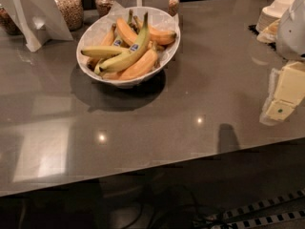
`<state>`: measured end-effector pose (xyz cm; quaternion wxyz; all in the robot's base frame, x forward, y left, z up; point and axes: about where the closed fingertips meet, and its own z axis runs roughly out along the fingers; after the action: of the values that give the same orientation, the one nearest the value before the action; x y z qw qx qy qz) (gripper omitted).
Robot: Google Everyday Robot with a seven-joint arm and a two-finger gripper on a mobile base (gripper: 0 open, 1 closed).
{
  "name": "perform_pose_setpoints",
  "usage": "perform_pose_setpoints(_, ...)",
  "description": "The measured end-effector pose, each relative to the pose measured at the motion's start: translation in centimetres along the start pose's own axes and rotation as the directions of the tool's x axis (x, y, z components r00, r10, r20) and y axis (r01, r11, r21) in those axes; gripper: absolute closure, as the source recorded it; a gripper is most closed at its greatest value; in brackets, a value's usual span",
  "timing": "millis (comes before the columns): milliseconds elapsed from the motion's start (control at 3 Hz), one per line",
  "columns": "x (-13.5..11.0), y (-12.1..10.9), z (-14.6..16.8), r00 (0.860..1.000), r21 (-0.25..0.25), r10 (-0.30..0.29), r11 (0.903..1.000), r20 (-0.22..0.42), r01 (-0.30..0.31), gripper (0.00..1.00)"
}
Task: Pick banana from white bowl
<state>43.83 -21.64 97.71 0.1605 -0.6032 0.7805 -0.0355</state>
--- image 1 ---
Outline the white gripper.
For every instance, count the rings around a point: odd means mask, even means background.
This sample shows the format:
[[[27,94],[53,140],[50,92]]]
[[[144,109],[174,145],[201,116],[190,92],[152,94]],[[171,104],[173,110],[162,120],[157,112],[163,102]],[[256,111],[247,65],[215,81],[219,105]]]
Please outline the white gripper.
[[[284,121],[305,98],[305,0],[294,0],[283,13],[260,32],[262,43],[274,43],[276,51],[289,61],[280,70],[272,69],[269,96],[264,115],[272,121]]]

